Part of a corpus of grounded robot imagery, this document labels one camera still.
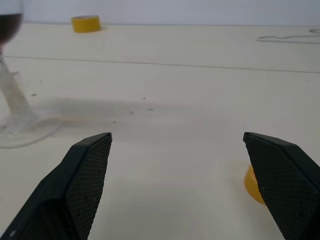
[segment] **wire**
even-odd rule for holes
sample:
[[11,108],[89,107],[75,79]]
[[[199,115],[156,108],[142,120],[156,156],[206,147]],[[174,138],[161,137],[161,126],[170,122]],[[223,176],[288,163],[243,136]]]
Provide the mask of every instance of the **wire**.
[[320,41],[288,41],[288,39],[298,38],[320,38],[320,29],[310,29],[308,31],[313,35],[292,35],[292,36],[261,36],[256,40],[258,42],[269,42],[269,43],[288,43],[288,44],[316,44],[320,45]]

